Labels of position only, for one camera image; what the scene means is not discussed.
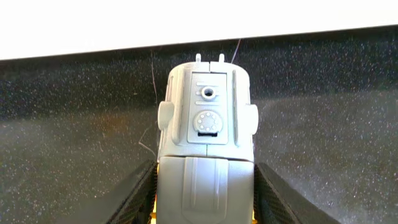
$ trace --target granite countertop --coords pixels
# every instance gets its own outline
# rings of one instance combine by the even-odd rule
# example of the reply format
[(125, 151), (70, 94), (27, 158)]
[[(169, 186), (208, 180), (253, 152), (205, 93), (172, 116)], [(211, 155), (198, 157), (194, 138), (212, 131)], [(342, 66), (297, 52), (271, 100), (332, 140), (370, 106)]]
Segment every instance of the granite countertop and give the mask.
[[(342, 223), (398, 221), (397, 27), (240, 42), (256, 160)], [(53, 223), (157, 153), (167, 75), (237, 40), (0, 62), (0, 222)]]

